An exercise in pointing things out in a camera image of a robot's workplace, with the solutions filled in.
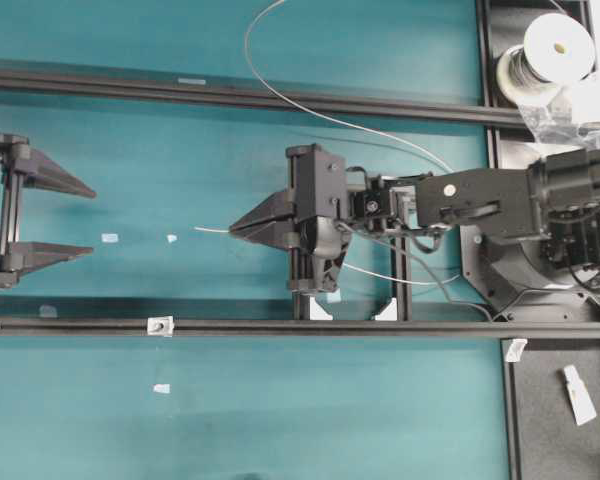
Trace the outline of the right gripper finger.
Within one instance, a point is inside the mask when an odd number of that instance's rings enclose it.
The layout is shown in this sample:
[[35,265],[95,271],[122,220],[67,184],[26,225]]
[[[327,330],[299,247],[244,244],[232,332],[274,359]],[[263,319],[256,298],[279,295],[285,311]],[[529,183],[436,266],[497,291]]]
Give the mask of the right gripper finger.
[[295,206],[289,191],[282,190],[271,194],[256,207],[243,215],[229,227],[230,233],[246,233],[256,227],[265,227],[294,217]]
[[247,226],[232,226],[229,233],[238,239],[280,250],[300,246],[300,236],[292,220],[270,220]]

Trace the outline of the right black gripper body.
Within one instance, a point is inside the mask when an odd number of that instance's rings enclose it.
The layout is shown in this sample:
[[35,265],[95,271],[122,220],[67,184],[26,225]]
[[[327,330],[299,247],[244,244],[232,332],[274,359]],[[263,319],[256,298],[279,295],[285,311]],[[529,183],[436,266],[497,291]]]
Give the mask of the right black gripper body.
[[351,242],[339,227],[349,218],[346,160],[318,144],[289,147],[286,157],[296,235],[288,287],[294,293],[333,292]]

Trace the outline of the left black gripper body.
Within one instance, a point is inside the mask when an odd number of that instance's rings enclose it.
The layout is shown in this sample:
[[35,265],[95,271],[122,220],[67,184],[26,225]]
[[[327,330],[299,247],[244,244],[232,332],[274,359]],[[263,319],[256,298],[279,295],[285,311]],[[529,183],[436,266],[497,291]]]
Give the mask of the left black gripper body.
[[17,161],[28,153],[27,138],[0,133],[0,289],[18,283],[24,269],[19,224],[25,174]]

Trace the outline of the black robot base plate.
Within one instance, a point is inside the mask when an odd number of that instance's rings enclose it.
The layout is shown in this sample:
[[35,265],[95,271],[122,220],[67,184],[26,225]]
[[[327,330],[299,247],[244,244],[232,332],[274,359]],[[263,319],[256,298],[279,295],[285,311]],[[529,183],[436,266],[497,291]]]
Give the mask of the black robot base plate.
[[539,241],[501,245],[460,228],[463,277],[505,322],[600,322],[600,271],[554,269]]

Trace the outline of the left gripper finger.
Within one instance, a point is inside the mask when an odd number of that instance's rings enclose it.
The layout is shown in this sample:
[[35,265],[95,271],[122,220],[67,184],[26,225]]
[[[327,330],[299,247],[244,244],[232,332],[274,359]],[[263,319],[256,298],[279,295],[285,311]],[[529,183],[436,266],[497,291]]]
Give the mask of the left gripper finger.
[[32,149],[24,186],[94,199],[97,194],[80,179],[56,164],[43,152]]
[[37,271],[57,263],[75,260],[92,252],[92,247],[44,242],[13,242],[9,244],[9,270]]

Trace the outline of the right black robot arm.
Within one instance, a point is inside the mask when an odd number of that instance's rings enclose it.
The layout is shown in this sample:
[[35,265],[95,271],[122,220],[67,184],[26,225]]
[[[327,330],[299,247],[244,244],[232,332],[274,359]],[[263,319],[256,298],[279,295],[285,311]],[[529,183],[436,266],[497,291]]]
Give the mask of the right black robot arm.
[[271,194],[229,229],[238,239],[291,256],[288,286],[300,293],[337,287],[352,236],[408,238],[425,254],[443,235],[474,227],[498,275],[508,247],[522,251],[522,284],[535,273],[600,273],[600,149],[554,154],[523,169],[478,168],[414,176],[348,178],[344,158],[317,144],[291,147],[288,186]]

